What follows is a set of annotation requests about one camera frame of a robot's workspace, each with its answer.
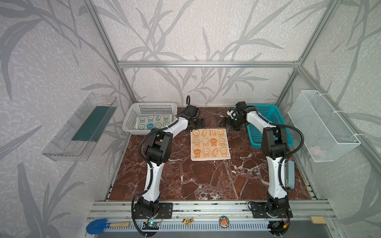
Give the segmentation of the teal perforated plastic basket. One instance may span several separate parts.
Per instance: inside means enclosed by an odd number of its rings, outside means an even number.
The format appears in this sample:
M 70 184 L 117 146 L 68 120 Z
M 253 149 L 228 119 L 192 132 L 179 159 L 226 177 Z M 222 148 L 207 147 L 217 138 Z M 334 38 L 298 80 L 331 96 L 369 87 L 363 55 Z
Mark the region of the teal perforated plastic basket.
M 259 113 L 272 123 L 285 124 L 279 108 L 275 105 L 250 104 L 248 107 L 257 107 Z M 252 124 L 247 125 L 247 131 L 251 147 L 254 149 L 261 149 L 263 134 Z

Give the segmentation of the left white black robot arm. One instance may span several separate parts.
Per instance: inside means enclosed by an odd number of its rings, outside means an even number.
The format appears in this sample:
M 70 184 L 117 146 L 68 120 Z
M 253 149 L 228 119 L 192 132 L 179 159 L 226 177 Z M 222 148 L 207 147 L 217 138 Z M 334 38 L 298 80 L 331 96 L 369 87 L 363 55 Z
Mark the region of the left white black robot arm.
M 133 196 L 132 211 L 151 218 L 159 213 L 160 182 L 165 163 L 172 153 L 173 139 L 183 131 L 204 127 L 199 108 L 187 104 L 176 119 L 166 126 L 154 126 L 140 143 L 139 156 L 147 164 L 144 191 Z

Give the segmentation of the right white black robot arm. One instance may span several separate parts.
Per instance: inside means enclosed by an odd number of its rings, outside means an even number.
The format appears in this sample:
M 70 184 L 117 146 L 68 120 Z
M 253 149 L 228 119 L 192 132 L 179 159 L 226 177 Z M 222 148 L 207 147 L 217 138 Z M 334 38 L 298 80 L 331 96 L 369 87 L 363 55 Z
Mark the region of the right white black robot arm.
M 272 218 L 286 215 L 292 218 L 286 187 L 286 157 L 289 144 L 286 125 L 276 124 L 266 119 L 256 106 L 238 102 L 234 109 L 227 112 L 221 121 L 222 126 L 240 130 L 244 124 L 251 124 L 262 133 L 261 150 L 267 159 L 269 187 L 267 202 L 264 205 L 267 216 Z

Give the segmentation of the white perforated plastic basket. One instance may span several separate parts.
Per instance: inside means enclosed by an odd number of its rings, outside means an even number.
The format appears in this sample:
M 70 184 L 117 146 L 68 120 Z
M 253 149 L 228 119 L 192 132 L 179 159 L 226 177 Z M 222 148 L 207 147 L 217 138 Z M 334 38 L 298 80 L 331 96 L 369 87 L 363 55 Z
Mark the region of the white perforated plastic basket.
M 153 128 L 164 128 L 176 120 L 175 103 L 134 103 L 124 119 L 122 130 L 133 135 L 146 135 Z

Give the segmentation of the bear print towel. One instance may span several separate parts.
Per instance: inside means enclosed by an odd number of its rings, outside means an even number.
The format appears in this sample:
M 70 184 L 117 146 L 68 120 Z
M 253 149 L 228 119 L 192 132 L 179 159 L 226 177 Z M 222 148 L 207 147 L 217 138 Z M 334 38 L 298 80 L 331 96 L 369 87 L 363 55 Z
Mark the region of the bear print towel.
M 161 129 L 172 123 L 173 115 L 141 116 L 137 117 L 136 129 L 152 130 Z

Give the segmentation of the orange patterned towel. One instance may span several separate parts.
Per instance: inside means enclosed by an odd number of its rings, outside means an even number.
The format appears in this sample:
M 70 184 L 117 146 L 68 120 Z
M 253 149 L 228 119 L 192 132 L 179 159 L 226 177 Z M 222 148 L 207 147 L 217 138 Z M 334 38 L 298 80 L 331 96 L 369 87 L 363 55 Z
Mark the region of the orange patterned towel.
M 199 129 L 190 135 L 192 161 L 231 159 L 226 129 Z

